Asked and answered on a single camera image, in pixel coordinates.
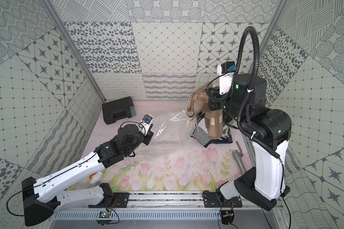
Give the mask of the brown plaid blanket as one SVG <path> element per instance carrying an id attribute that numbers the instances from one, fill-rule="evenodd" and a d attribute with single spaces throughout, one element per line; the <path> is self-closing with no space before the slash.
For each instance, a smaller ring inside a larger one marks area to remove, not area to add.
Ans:
<path id="1" fill-rule="evenodd" d="M 208 83 L 198 88 L 190 95 L 186 106 L 186 115 L 197 124 L 198 114 L 204 113 L 205 127 L 209 139 L 218 139 L 223 134 L 223 111 L 211 111 L 208 106 L 208 95 L 205 90 Z"/>

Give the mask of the grey white checked blanket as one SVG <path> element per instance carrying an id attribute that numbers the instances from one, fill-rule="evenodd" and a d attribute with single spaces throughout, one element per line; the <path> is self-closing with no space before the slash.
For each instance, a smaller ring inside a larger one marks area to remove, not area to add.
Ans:
<path id="1" fill-rule="evenodd" d="M 191 137 L 194 138 L 204 148 L 207 148 L 210 145 L 211 139 L 208 137 L 208 132 L 205 128 L 204 117 L 204 112 L 200 112 L 198 114 L 197 125 Z"/>

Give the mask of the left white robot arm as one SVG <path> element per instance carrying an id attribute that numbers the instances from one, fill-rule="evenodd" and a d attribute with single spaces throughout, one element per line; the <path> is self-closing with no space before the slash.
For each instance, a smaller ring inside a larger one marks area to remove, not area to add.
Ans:
<path id="1" fill-rule="evenodd" d="M 87 176 L 96 174 L 122 161 L 134 157 L 140 144 L 148 145 L 153 137 L 152 123 L 127 124 L 118 129 L 110 141 L 99 145 L 79 161 L 46 177 L 29 177 L 22 181 L 24 221 L 27 227 L 38 225 L 55 213 L 80 207 L 106 208 L 115 202 L 108 183 L 82 190 L 67 188 Z"/>

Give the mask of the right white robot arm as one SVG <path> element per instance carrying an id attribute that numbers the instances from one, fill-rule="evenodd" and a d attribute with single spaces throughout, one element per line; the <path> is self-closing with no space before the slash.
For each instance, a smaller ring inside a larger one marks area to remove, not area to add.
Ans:
<path id="1" fill-rule="evenodd" d="M 249 73 L 226 73 L 219 76 L 219 86 L 210 89 L 219 101 L 210 101 L 209 108 L 222 111 L 223 120 L 236 121 L 255 154 L 252 168 L 216 189 L 217 201 L 224 205 L 243 197 L 270 211 L 277 199 L 290 192 L 284 182 L 284 166 L 292 121 L 284 111 L 266 106 L 266 80 L 258 77 L 249 89 L 250 79 Z"/>

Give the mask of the clear plastic vacuum bag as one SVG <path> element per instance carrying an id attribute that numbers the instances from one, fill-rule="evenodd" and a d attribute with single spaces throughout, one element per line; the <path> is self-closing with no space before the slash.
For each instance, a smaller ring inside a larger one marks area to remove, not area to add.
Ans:
<path id="1" fill-rule="evenodd" d="M 164 113 L 153 119 L 154 133 L 149 145 L 141 145 L 136 154 L 159 158 L 184 149 L 196 128 L 196 121 L 181 112 Z"/>

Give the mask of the navy plaid blanket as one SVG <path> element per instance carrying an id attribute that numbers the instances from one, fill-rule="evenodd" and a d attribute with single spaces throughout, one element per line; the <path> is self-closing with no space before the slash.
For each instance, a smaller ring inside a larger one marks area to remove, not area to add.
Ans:
<path id="1" fill-rule="evenodd" d="M 233 140 L 232 140 L 230 128 L 227 126 L 224 126 L 222 136 L 218 139 L 211 139 L 205 145 L 205 148 L 207 148 L 209 145 L 212 145 L 212 144 L 219 145 L 219 144 L 231 144 L 231 143 L 233 143 Z"/>

